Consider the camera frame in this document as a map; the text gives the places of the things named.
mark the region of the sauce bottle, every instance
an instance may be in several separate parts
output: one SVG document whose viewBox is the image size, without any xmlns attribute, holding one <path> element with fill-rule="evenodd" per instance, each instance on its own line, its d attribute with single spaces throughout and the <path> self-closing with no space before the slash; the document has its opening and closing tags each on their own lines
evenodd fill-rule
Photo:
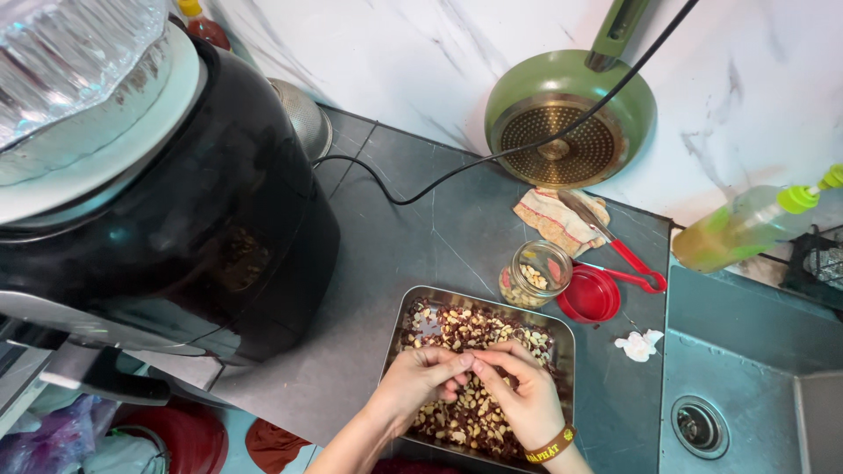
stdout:
<svg viewBox="0 0 843 474">
<path fill-rule="evenodd" d="M 754 186 L 674 238 L 683 267 L 702 273 L 722 270 L 808 231 L 819 192 L 843 187 L 843 164 L 835 164 L 816 186 Z"/>
<path fill-rule="evenodd" d="M 187 31 L 189 33 L 199 36 L 216 47 L 231 51 L 231 43 L 228 42 L 223 27 L 202 14 L 199 0 L 179 0 L 179 8 L 187 17 Z"/>
</svg>

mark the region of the stainless steel sink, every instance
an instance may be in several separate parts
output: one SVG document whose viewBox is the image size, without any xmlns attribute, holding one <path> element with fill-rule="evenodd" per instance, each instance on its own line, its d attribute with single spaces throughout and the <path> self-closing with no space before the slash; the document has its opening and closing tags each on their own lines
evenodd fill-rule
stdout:
<svg viewBox="0 0 843 474">
<path fill-rule="evenodd" d="M 843 324 L 728 272 L 669 282 L 659 471 L 843 472 Z"/>
</svg>

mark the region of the white marble backsplash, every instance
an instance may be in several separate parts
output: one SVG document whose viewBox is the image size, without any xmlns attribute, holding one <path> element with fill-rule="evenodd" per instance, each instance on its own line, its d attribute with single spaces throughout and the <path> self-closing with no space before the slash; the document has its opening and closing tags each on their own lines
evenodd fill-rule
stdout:
<svg viewBox="0 0 843 474">
<path fill-rule="evenodd" d="M 684 2 L 653 0 L 634 62 Z M 320 102 L 479 154 L 486 98 L 528 57 L 588 49 L 610 0 L 206 0 L 235 52 Z M 703 0 L 644 67 L 652 141 L 590 191 L 691 224 L 749 186 L 843 162 L 843 3 Z M 816 221 L 843 224 L 843 191 Z"/>
</svg>

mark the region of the metal tray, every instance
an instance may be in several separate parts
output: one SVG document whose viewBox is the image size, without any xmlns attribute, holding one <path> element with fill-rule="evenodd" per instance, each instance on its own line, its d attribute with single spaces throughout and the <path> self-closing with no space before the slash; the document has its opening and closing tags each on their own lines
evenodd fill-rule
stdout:
<svg viewBox="0 0 843 474">
<path fill-rule="evenodd" d="M 386 354 L 381 379 L 383 379 L 384 374 L 386 374 L 387 369 L 389 369 L 389 366 L 392 365 L 395 357 L 401 352 L 402 345 L 400 343 L 400 338 L 401 332 L 403 331 L 402 328 L 404 327 L 404 318 L 408 317 L 407 309 L 410 307 L 410 304 L 416 300 L 416 298 L 427 298 L 431 307 L 431 312 L 433 313 L 439 309 L 439 306 L 444 304 L 462 306 L 467 310 L 489 309 L 507 319 L 518 321 L 524 326 L 530 328 L 541 327 L 547 331 L 550 335 L 550 339 L 553 341 L 553 346 L 550 351 L 550 363 L 554 364 L 556 368 L 559 369 L 560 374 L 563 374 L 564 380 L 560 380 L 560 382 L 563 385 L 567 385 L 570 389 L 568 391 L 570 395 L 561 398 L 560 405 L 562 412 L 565 414 L 565 419 L 569 423 L 573 424 L 575 347 L 574 335 L 573 332 L 571 332 L 571 328 L 560 320 L 553 319 L 533 311 L 522 310 L 506 304 L 499 304 L 485 299 L 474 298 L 465 294 L 453 293 L 447 290 L 428 286 L 417 286 L 410 288 L 407 291 L 404 295 L 404 299 L 401 301 L 398 318 L 395 321 L 395 330 L 392 333 L 392 341 L 389 343 L 389 352 Z M 530 464 L 526 460 L 495 458 L 485 455 L 480 451 L 473 450 L 467 446 L 451 444 L 440 439 L 430 439 L 429 437 L 420 434 L 408 433 L 402 436 L 402 438 L 477 460 L 491 462 L 492 464 L 505 466 L 521 472 L 546 472 L 543 467 Z"/>
</svg>

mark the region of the glass jar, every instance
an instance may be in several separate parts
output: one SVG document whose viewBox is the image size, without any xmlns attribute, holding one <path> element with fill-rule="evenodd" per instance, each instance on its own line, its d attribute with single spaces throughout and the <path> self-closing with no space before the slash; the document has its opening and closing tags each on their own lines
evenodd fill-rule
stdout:
<svg viewBox="0 0 843 474">
<path fill-rule="evenodd" d="M 567 288 L 572 271 L 571 257 L 559 245 L 531 240 L 501 270 L 497 285 L 507 303 L 535 310 Z"/>
</svg>

